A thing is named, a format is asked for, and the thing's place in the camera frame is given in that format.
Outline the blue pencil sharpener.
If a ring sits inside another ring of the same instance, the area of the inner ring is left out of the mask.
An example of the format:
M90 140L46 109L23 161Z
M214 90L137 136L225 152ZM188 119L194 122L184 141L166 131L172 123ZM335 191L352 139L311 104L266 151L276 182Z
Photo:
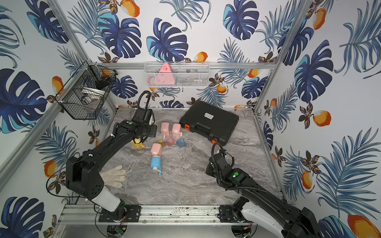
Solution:
M151 169L154 170L154 171L157 171L159 173L159 175L162 174L162 160L161 160L161 157L159 156L154 156L151 160L151 165L150 165Z

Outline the blue transparent tray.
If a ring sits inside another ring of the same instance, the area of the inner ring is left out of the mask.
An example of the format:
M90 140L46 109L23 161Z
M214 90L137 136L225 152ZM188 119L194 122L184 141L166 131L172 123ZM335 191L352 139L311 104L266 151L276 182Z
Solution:
M181 138L181 139L178 139L176 141L176 145L179 147L179 148L185 148L187 146L184 138Z

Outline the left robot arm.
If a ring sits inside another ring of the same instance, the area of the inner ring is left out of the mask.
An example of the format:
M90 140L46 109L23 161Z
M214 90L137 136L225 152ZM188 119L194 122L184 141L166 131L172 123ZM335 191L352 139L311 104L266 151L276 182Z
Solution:
M115 123L110 136L80 157L70 157L65 166L66 188L85 197L113 214L118 220L125 214L125 203L106 187L101 177L104 165L127 143L145 142L155 137L157 126L151 109L138 108L132 119Z

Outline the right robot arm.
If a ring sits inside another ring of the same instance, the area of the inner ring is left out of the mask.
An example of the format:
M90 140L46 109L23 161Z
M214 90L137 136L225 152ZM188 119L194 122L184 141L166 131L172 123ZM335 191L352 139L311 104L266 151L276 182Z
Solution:
M211 149L206 174L216 178L226 191L235 191L240 198L233 205L233 221L258 224L278 238L321 238L314 213L299 209L279 199L259 185L248 173L228 163L228 152L218 143Z

